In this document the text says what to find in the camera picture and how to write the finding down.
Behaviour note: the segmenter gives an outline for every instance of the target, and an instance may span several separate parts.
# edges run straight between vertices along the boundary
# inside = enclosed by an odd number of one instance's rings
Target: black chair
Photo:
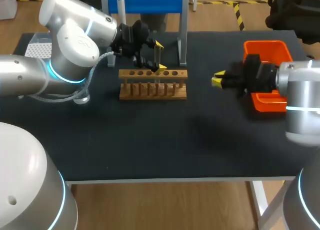
[[[267,27],[294,30],[306,44],[320,42],[320,0],[268,0],[268,5]]]

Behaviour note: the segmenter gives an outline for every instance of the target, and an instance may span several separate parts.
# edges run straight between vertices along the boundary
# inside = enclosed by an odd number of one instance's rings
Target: blue bar
[[[127,14],[182,13],[182,0],[124,0]],[[109,14],[117,14],[117,0],[108,0]]]

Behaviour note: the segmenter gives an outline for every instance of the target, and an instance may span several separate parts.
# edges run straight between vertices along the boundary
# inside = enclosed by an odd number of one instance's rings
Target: white container
[[[0,20],[13,19],[17,9],[17,0],[0,0]]]

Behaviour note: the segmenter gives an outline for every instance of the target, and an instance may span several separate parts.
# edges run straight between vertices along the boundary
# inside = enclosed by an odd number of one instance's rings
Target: orange tray
[[[246,41],[244,43],[244,57],[248,54],[259,54],[263,63],[280,65],[282,62],[291,62],[292,57],[283,41]],[[285,112],[287,99],[277,90],[271,93],[251,93],[256,110],[261,112]]]

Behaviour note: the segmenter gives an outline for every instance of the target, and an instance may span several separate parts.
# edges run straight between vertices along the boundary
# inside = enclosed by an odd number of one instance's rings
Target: black table
[[[31,37],[22,35],[15,54]],[[177,69],[176,33],[156,39],[161,63]],[[88,104],[1,98],[0,121],[33,134],[68,181],[295,176],[315,149],[286,139],[283,115],[256,114],[250,98],[211,86],[215,72],[243,59],[247,40],[283,40],[294,60],[306,59],[292,31],[189,33],[186,101],[119,101],[118,69],[133,66],[117,59],[95,71]]]

